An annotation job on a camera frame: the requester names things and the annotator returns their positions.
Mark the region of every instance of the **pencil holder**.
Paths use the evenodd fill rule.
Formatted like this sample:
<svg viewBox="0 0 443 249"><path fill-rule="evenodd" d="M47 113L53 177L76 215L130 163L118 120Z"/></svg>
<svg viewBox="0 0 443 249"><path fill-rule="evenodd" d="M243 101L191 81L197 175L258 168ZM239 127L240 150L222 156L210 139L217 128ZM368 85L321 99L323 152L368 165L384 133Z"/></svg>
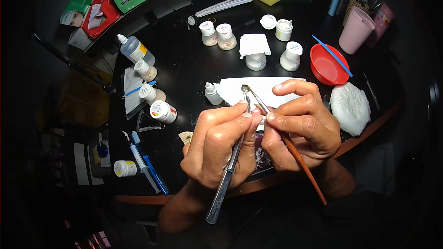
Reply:
<svg viewBox="0 0 443 249"><path fill-rule="evenodd" d="M368 9L364 8L360 3L358 3L355 0L349 0L348 7L346 8L345 18L343 19L343 26L346 25L346 22L348 21L349 14L352 11L352 7L356 6L357 8L363 10L365 13L367 13L369 16L371 16L371 12L369 12Z"/></svg>

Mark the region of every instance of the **hand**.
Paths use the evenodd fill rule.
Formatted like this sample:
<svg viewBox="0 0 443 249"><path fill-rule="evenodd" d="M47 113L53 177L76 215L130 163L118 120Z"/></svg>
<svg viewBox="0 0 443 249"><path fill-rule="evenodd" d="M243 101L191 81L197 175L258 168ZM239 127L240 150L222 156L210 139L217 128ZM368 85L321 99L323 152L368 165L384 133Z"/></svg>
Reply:
<svg viewBox="0 0 443 249"><path fill-rule="evenodd" d="M333 156L341 145L340 124L324 107L318 86L302 80L287 80L272 88L277 96L300 95L266 115L262 147L279 171L300 171L296 159L288 151L277 130L289 133L309 168ZM262 109L255 109L265 115Z"/></svg>
<svg viewBox="0 0 443 249"><path fill-rule="evenodd" d="M219 186L234 143L245 134L230 188L237 187L256 168L255 132L262 120L258 113L245 113L248 104L241 100L232 107L204 110L200 113L191 143L183 147L183 171L201 185Z"/></svg>

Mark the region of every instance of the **brush with wooden handle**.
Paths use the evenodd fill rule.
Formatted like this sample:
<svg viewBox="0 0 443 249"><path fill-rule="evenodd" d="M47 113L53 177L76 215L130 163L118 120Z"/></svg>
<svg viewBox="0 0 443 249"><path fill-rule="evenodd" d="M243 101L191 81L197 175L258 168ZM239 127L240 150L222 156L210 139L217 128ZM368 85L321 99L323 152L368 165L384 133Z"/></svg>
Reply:
<svg viewBox="0 0 443 249"><path fill-rule="evenodd" d="M264 110L264 112L266 114L270 113L271 111L269 110L269 108L266 106L266 104L263 103L263 101L255 94L254 91L251 90L251 87L248 85L243 85L243 87L247 87L247 89L252 93L252 95L255 97L255 99L257 100L257 102L259 103L260 107ZM318 187L317 182L314 179L314 176L312 175L311 171L309 170L309 168L307 167L305 161L303 160L302 156L300 155L300 153L298 152L298 150L296 149L296 146L294 145L294 143L292 142L291 138L289 137L289 134L279 131L281 139L283 140L283 142L286 144L289 152L291 152L291 154L294 156L294 158L296 159L297 163L302 167L302 169L305 171L307 177L309 178L309 180L311 181L312 185L315 188L315 191L317 191L318 196L320 197L321 201L323 202L323 205L326 205L326 199L323 196L322 191L320 190L320 187Z"/></svg>

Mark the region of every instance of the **red bowl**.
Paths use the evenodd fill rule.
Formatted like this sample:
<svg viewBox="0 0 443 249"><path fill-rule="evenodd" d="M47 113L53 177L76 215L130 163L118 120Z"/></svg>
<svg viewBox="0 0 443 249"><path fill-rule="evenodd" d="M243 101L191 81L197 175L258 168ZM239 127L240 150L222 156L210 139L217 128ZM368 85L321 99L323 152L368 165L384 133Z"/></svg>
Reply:
<svg viewBox="0 0 443 249"><path fill-rule="evenodd" d="M326 45L349 69L345 57L330 45ZM321 44L315 44L311 48L311 70L314 76L323 84L328 86L340 85L346 83L349 74L341 67L334 57L322 47Z"/></svg>

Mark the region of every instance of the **red box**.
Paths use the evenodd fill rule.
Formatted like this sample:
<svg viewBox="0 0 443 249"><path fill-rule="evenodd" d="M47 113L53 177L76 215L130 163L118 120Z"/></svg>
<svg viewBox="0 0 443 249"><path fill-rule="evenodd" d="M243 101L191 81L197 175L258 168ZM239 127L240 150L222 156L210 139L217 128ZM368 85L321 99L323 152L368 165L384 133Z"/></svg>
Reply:
<svg viewBox="0 0 443 249"><path fill-rule="evenodd" d="M89 8L88 15L86 16L83 25L81 26L83 30L96 39L100 34L108 28L111 24L113 24L120 17L120 10L117 8L113 0L94 0L92 1L92 5L102 4L100 7L100 11L106 16L106 20L102 22L102 24L96 28L88 29L89 25L89 17L91 16L91 8Z"/></svg>

